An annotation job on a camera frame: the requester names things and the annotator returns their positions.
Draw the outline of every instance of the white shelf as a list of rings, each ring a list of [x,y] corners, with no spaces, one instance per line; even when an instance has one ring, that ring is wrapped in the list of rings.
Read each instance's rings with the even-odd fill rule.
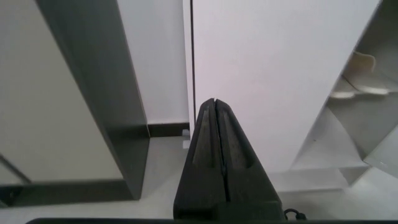
[[[268,174],[277,192],[343,189],[348,183],[338,169],[293,170]]]
[[[366,167],[354,142],[335,115],[325,108],[308,135],[292,170]]]

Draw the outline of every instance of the black plastic object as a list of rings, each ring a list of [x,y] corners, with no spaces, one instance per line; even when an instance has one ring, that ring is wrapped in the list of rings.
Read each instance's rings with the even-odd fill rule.
[[[174,200],[174,218],[212,219],[215,205],[225,202],[220,139],[214,100],[204,102]]]
[[[232,109],[201,105],[174,219],[284,220],[282,204]]]

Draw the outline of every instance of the white cabinet door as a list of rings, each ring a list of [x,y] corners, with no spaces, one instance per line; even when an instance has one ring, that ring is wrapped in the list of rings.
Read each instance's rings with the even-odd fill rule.
[[[0,153],[34,182],[122,178],[36,3],[0,11]]]
[[[225,101],[265,170],[288,170],[378,3],[193,1],[196,110]]]
[[[22,184],[20,178],[9,171],[3,164],[0,163],[0,186],[2,185],[19,185]]]

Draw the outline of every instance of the shelving unit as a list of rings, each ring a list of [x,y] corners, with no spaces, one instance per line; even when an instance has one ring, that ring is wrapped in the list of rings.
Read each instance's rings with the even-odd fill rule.
[[[365,69],[370,73],[364,75],[374,75],[377,85],[382,83],[388,94],[370,94],[354,85],[350,88],[347,84],[352,83],[346,77],[352,67],[348,62],[339,77],[343,80],[338,80],[336,91],[326,101],[291,171],[270,177],[282,190],[347,187],[368,164],[398,176],[394,171],[398,164],[392,159],[396,158],[394,146],[398,144],[392,140],[398,133],[398,31],[393,22],[398,21],[396,12],[397,3],[383,1],[355,49],[374,56],[377,63],[369,62],[367,65],[375,66]]]
[[[343,125],[325,108],[308,135],[292,170],[366,166]]]

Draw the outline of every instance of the black cable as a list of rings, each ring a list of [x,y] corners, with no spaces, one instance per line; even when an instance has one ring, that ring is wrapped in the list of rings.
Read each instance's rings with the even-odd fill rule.
[[[286,214],[288,214],[289,212],[296,213],[296,220],[307,220],[307,217],[305,216],[304,213],[300,213],[299,211],[297,211],[296,209],[293,209],[293,208],[288,208],[288,209],[285,210],[284,214],[285,214],[286,220],[288,220]]]

